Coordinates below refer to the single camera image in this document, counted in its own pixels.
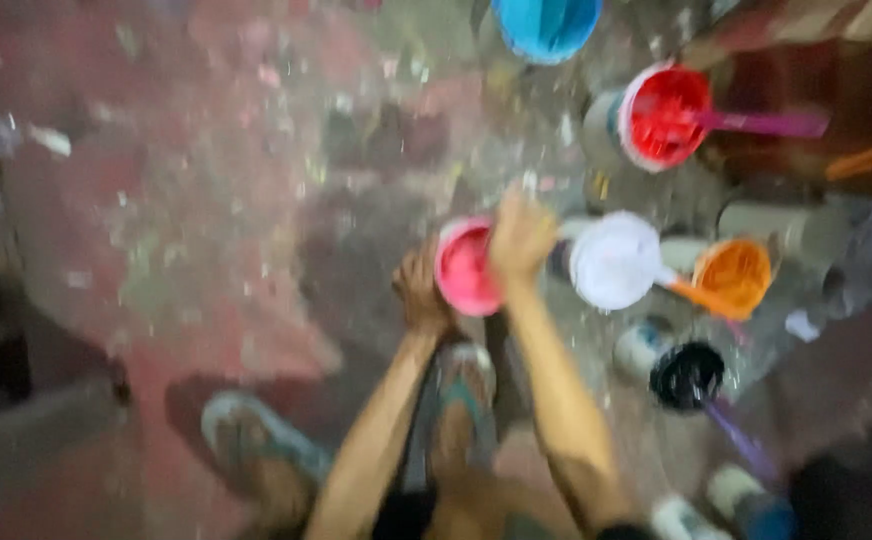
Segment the paint-splattered floor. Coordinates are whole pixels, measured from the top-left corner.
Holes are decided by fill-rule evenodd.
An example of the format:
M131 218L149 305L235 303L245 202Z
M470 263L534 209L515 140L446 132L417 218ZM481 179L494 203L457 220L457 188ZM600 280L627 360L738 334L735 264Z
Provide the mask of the paint-splattered floor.
M450 217L492 207L506 183L565 214L589 192L598 210L661 228L711 226L718 182L695 165L649 178L585 164L586 89L652 62L625 17L608 8L576 61L514 82L480 55L474 12L463 0L0 0L0 112L73 145L70 156L24 145L5 164L31 299L123 362L133 390L120 443L131 449L113 459L138 467L108 476L99 506L76 506L134 509L133 530L113 537L237 530L246 508L198 434L214 390L253 388L338 443L400 337L391 268ZM665 484L653 423L673 420L605 368L611 336L649 303L609 317L546 287L594 392L635 426L620 443L636 449L629 465L648 456L659 470L641 484ZM70 533L98 536L90 516Z

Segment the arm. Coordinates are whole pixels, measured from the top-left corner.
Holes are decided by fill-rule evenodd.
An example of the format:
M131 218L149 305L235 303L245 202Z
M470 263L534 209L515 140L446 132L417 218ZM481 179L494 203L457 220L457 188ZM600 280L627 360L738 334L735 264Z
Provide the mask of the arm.
M594 535L636 516L622 489L606 417L536 291L536 276L555 241L555 218L518 191L508 192L496 218L490 262L529 375L536 430L553 479L582 532Z
M393 364L356 418L316 499L305 538L369 537L400 464L427 366L453 315L432 276L435 243L410 251L393 276L409 327Z

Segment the hand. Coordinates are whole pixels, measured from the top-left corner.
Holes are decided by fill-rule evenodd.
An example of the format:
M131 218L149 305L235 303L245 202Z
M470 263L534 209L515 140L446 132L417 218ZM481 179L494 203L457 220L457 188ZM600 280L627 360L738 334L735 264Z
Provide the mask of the hand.
M503 291L532 285L556 245L556 217L510 185L496 210L490 240L490 267Z
M406 252L393 271L393 289L402 299L406 326L442 334L454 324L453 310L443 300L433 277L437 237L425 240L418 249Z

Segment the person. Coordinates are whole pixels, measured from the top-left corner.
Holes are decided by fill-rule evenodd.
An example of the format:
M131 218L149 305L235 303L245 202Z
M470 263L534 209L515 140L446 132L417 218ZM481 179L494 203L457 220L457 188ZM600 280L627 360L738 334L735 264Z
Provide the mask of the person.
M228 474L257 497L247 536L365 538L652 538L622 482L612 435L560 338L536 278L557 220L518 190L501 201L489 246L511 332L525 358L538 440L564 504L514 478L468 464L478 423L492 409L494 373L472 342L443 346L458 329L433 280L435 241L406 254L393 283L406 334L334 460L256 398L214 397L202 430ZM443 359L440 414L419 493L390 493L430 361Z

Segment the orange paint bucket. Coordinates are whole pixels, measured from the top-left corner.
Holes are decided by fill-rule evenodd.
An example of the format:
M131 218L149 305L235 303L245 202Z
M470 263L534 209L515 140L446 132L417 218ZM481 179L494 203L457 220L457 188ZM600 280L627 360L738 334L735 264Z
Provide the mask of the orange paint bucket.
M692 273L695 288L719 295L741 312L751 313L773 282L766 245L750 238L733 238L703 251Z

